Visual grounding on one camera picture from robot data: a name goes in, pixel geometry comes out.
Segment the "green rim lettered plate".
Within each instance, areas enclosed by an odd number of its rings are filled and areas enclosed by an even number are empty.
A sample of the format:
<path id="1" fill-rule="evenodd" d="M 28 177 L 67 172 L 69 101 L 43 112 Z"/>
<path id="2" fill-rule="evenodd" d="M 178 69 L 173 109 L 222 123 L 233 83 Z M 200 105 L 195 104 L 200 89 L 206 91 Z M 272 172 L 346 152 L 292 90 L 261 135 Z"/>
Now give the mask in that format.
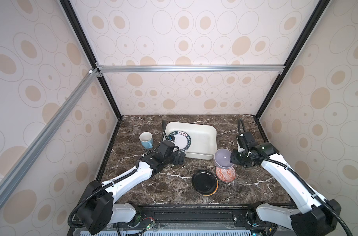
<path id="1" fill-rule="evenodd" d="M 179 148 L 179 151 L 187 151 L 192 143 L 190 135 L 184 131 L 173 131 L 167 137 Z"/>

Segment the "purple bowl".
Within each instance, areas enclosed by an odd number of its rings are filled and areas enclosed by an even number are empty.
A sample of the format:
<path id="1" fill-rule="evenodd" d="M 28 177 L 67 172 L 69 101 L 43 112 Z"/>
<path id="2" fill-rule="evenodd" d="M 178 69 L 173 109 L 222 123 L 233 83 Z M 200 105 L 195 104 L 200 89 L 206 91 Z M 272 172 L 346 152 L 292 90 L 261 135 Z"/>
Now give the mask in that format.
<path id="1" fill-rule="evenodd" d="M 232 168 L 234 164 L 231 162 L 231 154 L 232 152 L 227 149 L 218 149 L 213 156 L 213 161 L 216 167 L 220 169 Z"/>

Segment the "red patterned bowl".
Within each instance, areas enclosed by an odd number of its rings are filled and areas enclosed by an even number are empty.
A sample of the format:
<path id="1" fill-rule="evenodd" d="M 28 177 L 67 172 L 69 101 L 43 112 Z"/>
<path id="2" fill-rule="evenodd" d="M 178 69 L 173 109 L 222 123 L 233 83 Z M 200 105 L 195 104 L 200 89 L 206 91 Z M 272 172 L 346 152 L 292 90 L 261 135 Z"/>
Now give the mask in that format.
<path id="1" fill-rule="evenodd" d="M 229 169 L 222 169 L 216 167 L 215 169 L 216 176 L 223 182 L 229 183 L 235 180 L 237 173 L 234 167 Z"/>

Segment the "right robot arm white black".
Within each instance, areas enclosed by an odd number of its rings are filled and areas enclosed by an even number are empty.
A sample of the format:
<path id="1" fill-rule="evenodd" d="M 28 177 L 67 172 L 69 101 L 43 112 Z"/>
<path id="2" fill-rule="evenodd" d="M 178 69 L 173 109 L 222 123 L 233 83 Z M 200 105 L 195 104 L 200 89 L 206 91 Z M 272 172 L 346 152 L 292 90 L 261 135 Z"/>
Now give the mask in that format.
<path id="1" fill-rule="evenodd" d="M 283 158 L 278 149 L 269 142 L 258 144 L 251 132 L 236 136 L 238 149 L 231 153 L 231 163 L 250 168 L 262 166 L 284 188 L 297 209 L 283 208 L 264 202 L 256 202 L 248 210 L 247 221 L 252 227 L 270 222 L 298 236 L 326 236 L 338 224 L 346 235 L 352 235 L 340 217 L 341 205 L 334 199 L 327 200 L 312 188 Z"/>

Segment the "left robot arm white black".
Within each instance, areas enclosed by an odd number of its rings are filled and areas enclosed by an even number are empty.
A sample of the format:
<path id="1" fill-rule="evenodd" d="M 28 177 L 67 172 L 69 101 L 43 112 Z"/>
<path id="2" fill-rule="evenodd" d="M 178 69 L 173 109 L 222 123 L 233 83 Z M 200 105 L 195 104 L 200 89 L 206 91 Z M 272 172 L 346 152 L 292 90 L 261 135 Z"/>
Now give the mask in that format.
<path id="1" fill-rule="evenodd" d="M 130 203 L 118 204 L 118 199 L 138 184 L 151 179 L 166 166 L 183 165 L 185 152 L 172 141 L 162 141 L 159 146 L 142 155 L 130 170 L 102 183 L 90 182 L 77 206 L 67 219 L 71 228 L 86 228 L 96 235 L 109 224 L 128 223 L 137 226 L 141 220 L 140 209 Z"/>

